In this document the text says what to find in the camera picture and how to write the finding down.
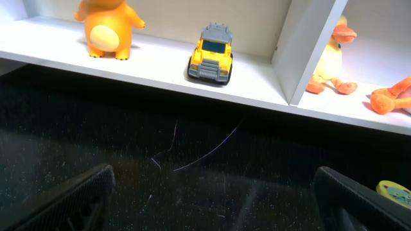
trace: orange plush toy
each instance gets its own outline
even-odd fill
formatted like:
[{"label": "orange plush toy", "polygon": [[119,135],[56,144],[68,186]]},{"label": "orange plush toy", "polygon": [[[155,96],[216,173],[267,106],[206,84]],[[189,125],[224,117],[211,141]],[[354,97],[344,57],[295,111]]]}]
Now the orange plush toy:
[{"label": "orange plush toy", "polygon": [[91,57],[115,52],[118,60],[130,58],[132,26],[143,29],[145,22],[125,0],[82,0],[74,15],[85,20],[85,36]]},{"label": "orange plush toy", "polygon": [[411,97],[401,98],[411,92],[411,76],[387,89],[378,89],[371,94],[371,107],[378,114],[387,114],[395,108],[411,108]]}]

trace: glossy black tabletop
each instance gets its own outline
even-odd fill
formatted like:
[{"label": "glossy black tabletop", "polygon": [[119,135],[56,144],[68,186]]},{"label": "glossy black tabletop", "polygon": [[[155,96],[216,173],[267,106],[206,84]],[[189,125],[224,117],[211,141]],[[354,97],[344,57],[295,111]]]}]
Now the glossy black tabletop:
[{"label": "glossy black tabletop", "polygon": [[407,141],[28,65],[0,77],[0,212],[108,163],[107,230],[322,230],[315,170],[406,186]]}]

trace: toy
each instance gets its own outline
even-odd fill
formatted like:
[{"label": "toy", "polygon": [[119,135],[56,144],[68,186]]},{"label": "toy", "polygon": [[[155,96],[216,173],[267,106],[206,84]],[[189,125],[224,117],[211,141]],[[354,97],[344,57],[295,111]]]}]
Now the toy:
[{"label": "toy", "polygon": [[411,113],[411,76],[391,88],[373,91],[371,107],[380,115],[387,114],[395,108],[405,108]]},{"label": "toy", "polygon": [[131,27],[145,27],[145,22],[125,0],[82,0],[74,17],[77,21],[85,21],[89,54],[94,58],[103,57],[105,52],[115,52],[118,60],[128,60]]},{"label": "toy", "polygon": [[352,42],[356,36],[357,34],[347,27],[347,19],[341,16],[306,88],[308,92],[320,94],[328,81],[331,81],[341,94],[351,94],[357,89],[356,83],[343,83],[339,79],[342,72],[340,44]]},{"label": "toy", "polygon": [[377,193],[411,209],[411,191],[397,183],[383,180],[377,185]]},{"label": "toy", "polygon": [[210,23],[188,62],[187,75],[227,85],[232,71],[231,41],[232,33],[227,26]]}]

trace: toy truck roof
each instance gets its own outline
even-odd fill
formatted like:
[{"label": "toy truck roof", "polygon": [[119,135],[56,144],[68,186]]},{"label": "toy truck roof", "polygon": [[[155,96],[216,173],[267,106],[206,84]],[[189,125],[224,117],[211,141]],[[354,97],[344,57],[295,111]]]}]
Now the toy truck roof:
[{"label": "toy truck roof", "polygon": [[210,23],[202,32],[201,39],[227,44],[232,41],[232,33],[228,26]]}]

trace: duck's orange beak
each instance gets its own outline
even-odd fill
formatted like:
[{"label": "duck's orange beak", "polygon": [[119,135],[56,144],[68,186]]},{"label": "duck's orange beak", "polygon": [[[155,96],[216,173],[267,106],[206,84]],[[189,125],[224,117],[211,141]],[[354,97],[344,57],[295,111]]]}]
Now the duck's orange beak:
[{"label": "duck's orange beak", "polygon": [[357,37],[357,33],[348,26],[341,24],[334,29],[332,37],[339,43],[348,43]]}]

